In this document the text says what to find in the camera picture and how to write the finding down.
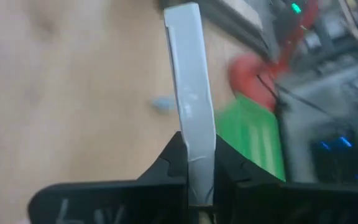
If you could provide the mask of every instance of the electronic device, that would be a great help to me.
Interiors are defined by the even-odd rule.
[[[310,150],[319,182],[358,184],[358,138],[353,130],[326,133],[311,142]]]
[[[55,184],[29,203],[32,224],[186,223],[187,150],[177,132],[137,180]]]
[[[216,146],[216,223],[358,223],[358,185],[282,182],[221,138]]]

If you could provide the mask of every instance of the red object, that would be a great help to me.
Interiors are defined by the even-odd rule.
[[[264,83],[274,90],[273,80],[267,72],[262,72],[265,62],[256,54],[242,55],[229,67],[230,86],[232,90],[242,93],[258,104],[273,111],[275,99],[257,78],[260,75]]]
[[[318,0],[309,0],[306,3],[299,26],[288,36],[282,46],[282,52],[277,62],[264,62],[254,54],[242,55],[235,59],[229,66],[229,81],[234,92],[242,93],[244,96],[254,100],[256,103],[273,111],[275,98],[269,90],[261,84],[257,75],[274,91],[273,80],[279,74],[286,72],[288,61],[295,47],[309,29],[318,13]]]

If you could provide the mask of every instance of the wooden surface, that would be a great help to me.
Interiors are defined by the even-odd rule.
[[[204,22],[215,108],[246,50]],[[176,130],[150,106],[173,93],[152,0],[0,0],[0,224],[56,182],[136,179]]]

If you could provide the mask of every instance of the green object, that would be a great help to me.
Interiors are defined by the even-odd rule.
[[[299,7],[299,5],[295,4],[295,3],[292,3],[291,4],[291,7],[292,7],[292,10],[294,10],[294,12],[296,14],[299,14],[302,12],[302,9]]]
[[[278,124],[273,113],[236,95],[236,100],[216,115],[218,135],[243,156],[285,180]]]

